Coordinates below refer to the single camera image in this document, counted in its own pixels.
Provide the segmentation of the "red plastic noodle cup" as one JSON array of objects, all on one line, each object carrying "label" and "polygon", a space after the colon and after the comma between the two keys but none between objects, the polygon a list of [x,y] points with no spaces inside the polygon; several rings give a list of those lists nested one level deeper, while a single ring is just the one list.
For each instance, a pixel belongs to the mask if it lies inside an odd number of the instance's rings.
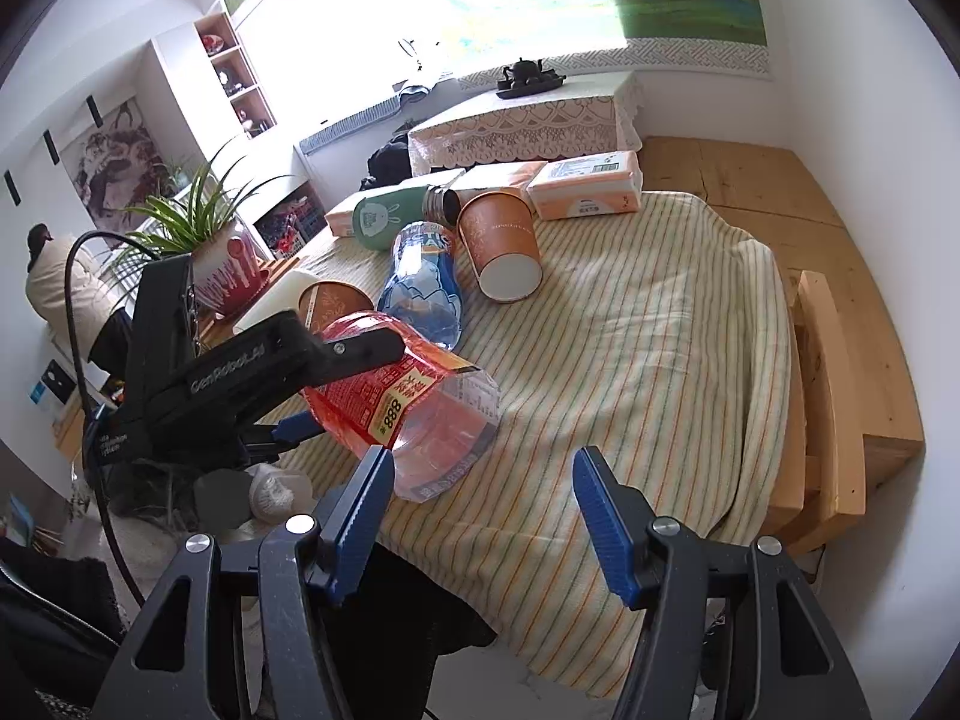
[{"label": "red plastic noodle cup", "polygon": [[391,450],[394,493],[427,502],[454,488],[493,444],[500,388],[449,349],[379,312],[355,312],[324,328],[334,343],[389,328],[405,341],[397,362],[349,379],[308,387],[302,396],[325,431],[361,457],[373,445]]}]

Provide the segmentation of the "orange paper cup near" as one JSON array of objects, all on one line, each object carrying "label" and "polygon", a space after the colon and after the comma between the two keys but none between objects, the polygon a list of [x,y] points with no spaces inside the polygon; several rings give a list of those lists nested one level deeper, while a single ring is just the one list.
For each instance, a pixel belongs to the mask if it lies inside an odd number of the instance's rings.
[{"label": "orange paper cup near", "polygon": [[304,289],[298,299],[302,325],[318,337],[329,323],[373,309],[373,301],[361,289],[340,281],[318,281]]}]

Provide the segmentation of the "orange paper cup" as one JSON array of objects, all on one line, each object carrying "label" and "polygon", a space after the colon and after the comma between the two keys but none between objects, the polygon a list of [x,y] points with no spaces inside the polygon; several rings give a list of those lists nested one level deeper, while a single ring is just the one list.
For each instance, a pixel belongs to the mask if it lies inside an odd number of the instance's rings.
[{"label": "orange paper cup", "polygon": [[503,190],[478,193],[460,211],[457,227],[488,299],[508,304],[539,289],[544,269],[534,216],[521,197]]},{"label": "orange paper cup", "polygon": [[318,281],[304,289],[298,299],[302,325],[318,337],[329,323],[373,309],[373,301],[361,289],[340,281]]}]

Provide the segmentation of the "white paper cup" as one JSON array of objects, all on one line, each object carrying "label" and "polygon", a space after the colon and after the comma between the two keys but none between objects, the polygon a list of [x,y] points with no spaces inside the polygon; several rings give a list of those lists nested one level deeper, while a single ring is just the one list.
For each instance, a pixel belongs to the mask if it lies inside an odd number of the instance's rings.
[{"label": "white paper cup", "polygon": [[320,278],[317,275],[302,270],[302,268],[288,271],[256,300],[256,304],[252,305],[244,316],[235,321],[233,333],[239,335],[247,328],[251,328],[252,325],[256,325],[256,323],[262,322],[268,317],[278,314],[278,312],[283,312],[283,310],[298,309],[301,294],[309,286],[319,282]]}]

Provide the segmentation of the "orange paper cup far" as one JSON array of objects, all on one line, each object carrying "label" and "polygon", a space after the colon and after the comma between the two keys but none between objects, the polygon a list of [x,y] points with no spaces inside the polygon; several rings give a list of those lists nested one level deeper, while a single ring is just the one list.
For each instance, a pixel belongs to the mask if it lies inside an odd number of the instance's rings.
[{"label": "orange paper cup far", "polygon": [[478,193],[460,211],[457,227],[488,299],[508,304],[539,289],[544,269],[534,216],[521,197],[503,190]]}]

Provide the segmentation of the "person in beige coat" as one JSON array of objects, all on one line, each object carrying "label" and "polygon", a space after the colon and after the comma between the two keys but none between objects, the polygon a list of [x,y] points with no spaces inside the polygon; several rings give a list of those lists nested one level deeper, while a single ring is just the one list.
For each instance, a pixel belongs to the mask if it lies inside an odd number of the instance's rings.
[{"label": "person in beige coat", "polygon": [[29,262],[25,293],[34,312],[65,343],[75,335],[76,349],[86,362],[124,380],[132,319],[98,277],[96,260],[80,247],[71,266],[67,266],[75,239],[54,238],[44,223],[29,230],[26,244]]}]

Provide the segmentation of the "blue label water bottle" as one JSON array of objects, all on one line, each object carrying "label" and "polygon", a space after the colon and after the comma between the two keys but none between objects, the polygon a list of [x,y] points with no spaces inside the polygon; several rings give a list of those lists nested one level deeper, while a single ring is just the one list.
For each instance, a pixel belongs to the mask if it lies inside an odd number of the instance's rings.
[{"label": "blue label water bottle", "polygon": [[402,227],[392,248],[394,270],[377,301],[379,312],[448,351],[459,344],[464,314],[454,254],[447,227],[432,221]]}]

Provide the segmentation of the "potted spider plant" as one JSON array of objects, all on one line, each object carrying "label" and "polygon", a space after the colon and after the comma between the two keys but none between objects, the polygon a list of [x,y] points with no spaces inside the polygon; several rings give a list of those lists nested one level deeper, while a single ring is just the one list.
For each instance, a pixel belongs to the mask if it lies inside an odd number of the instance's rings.
[{"label": "potted spider plant", "polygon": [[233,140],[192,172],[174,197],[146,200],[145,229],[127,234],[158,257],[187,255],[197,301],[229,314],[262,284],[259,252],[241,206],[278,182],[281,174],[256,179],[245,169],[247,156]]}]

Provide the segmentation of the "green thermos bottle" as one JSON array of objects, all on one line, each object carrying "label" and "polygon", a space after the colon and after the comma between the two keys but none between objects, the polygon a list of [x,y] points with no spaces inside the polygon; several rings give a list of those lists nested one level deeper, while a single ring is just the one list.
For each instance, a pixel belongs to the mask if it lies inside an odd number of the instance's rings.
[{"label": "green thermos bottle", "polygon": [[389,250],[407,224],[431,221],[452,229],[460,213],[457,193],[438,184],[386,187],[353,208],[352,231],[364,249]]}]

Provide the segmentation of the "wooden bench block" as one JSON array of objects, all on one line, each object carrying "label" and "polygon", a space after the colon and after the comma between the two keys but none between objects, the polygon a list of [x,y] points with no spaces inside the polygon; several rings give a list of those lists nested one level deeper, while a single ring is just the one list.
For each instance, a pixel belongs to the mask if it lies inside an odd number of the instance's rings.
[{"label": "wooden bench block", "polygon": [[804,556],[866,515],[866,456],[850,355],[825,275],[800,273],[791,320],[788,422],[761,531]]}]

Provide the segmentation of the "black bag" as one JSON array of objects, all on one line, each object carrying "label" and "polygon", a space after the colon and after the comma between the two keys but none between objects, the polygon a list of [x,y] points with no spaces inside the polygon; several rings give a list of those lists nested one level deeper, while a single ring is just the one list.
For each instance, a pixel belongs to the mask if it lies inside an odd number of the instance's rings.
[{"label": "black bag", "polygon": [[391,187],[412,177],[409,158],[409,134],[397,132],[368,158],[368,174],[361,179],[361,190]]}]

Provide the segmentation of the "blue window sill cushion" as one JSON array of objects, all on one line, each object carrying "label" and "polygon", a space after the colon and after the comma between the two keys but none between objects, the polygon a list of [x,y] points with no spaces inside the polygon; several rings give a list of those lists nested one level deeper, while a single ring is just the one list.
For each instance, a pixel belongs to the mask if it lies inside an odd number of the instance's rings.
[{"label": "blue window sill cushion", "polygon": [[301,151],[302,156],[316,153],[316,151],[335,143],[340,138],[353,135],[358,130],[363,130],[363,128],[377,124],[377,122],[387,121],[387,119],[397,115],[405,106],[418,103],[428,94],[430,94],[430,88],[427,86],[404,86],[389,98],[382,99],[379,103],[366,107],[366,109],[353,112],[353,114],[338,119],[338,121],[325,122],[313,135],[302,138],[301,142],[298,143],[299,151]]}]

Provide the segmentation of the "striped table cloth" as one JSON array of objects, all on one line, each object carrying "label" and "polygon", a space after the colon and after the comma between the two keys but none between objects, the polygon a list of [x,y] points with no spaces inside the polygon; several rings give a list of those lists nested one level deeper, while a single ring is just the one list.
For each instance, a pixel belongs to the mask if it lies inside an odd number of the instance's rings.
[{"label": "striped table cloth", "polygon": [[493,445],[447,493],[394,500],[379,538],[530,671],[607,699],[643,620],[605,585],[573,455],[594,445],[654,511],[752,541],[781,465],[793,324],[773,252],[690,193],[535,234],[544,281],[522,301],[489,301],[457,268],[460,354],[500,387]]}]

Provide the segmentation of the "tissue pack middle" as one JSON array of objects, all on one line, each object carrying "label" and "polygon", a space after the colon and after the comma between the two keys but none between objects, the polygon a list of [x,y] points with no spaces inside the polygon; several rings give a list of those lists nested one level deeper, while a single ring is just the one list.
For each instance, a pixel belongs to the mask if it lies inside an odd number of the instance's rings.
[{"label": "tissue pack middle", "polygon": [[547,165],[545,161],[517,161],[517,163],[479,164],[473,166],[451,184],[462,203],[480,193],[509,193],[527,202],[527,186]]}]

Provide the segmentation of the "tissue pack right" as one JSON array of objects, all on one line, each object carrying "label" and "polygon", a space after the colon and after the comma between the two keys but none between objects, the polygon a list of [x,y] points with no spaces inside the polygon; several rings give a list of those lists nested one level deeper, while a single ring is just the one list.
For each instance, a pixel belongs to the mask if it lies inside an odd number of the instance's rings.
[{"label": "tissue pack right", "polygon": [[635,151],[609,151],[545,164],[527,184],[544,221],[636,213],[643,173]]}]

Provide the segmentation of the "black teapot on tray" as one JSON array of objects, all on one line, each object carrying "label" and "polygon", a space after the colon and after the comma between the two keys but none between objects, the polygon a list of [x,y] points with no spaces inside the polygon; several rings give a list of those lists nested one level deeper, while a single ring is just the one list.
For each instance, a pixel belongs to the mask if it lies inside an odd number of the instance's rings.
[{"label": "black teapot on tray", "polygon": [[553,68],[545,68],[542,60],[517,59],[503,68],[496,82],[496,96],[500,99],[517,99],[534,94],[548,93],[561,88],[566,80]]}]

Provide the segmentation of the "lace-covered low table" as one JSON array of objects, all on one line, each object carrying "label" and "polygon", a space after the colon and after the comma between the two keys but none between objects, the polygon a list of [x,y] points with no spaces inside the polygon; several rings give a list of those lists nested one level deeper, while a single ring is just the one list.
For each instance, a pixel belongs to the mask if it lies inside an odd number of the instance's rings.
[{"label": "lace-covered low table", "polygon": [[555,161],[643,148],[644,93],[636,71],[570,76],[527,98],[477,94],[409,132],[409,161],[421,176],[453,167]]}]

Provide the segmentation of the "green landscape roller blind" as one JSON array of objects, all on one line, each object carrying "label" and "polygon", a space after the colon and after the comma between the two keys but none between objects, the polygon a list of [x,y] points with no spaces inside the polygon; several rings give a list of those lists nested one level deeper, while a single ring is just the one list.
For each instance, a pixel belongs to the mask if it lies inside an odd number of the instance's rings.
[{"label": "green landscape roller blind", "polygon": [[760,0],[612,0],[625,45],[617,54],[647,68],[768,76]]}]

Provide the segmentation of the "ink painting wall scroll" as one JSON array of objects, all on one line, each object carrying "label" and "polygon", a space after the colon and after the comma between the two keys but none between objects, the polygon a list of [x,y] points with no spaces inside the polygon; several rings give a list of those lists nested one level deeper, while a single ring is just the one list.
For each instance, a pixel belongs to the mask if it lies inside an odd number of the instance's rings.
[{"label": "ink painting wall scroll", "polygon": [[98,229],[128,232],[146,221],[149,197],[171,187],[171,174],[146,128],[137,98],[128,98],[60,151],[76,195]]}]

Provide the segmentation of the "pink wall shelf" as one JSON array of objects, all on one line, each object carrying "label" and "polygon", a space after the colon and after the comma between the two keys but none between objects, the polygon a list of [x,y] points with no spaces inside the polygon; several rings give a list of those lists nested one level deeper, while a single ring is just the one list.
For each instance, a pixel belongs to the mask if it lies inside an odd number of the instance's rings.
[{"label": "pink wall shelf", "polygon": [[274,128],[275,115],[247,59],[245,48],[226,11],[210,13],[194,23],[206,57],[217,75],[224,96],[247,138],[260,137]]}]

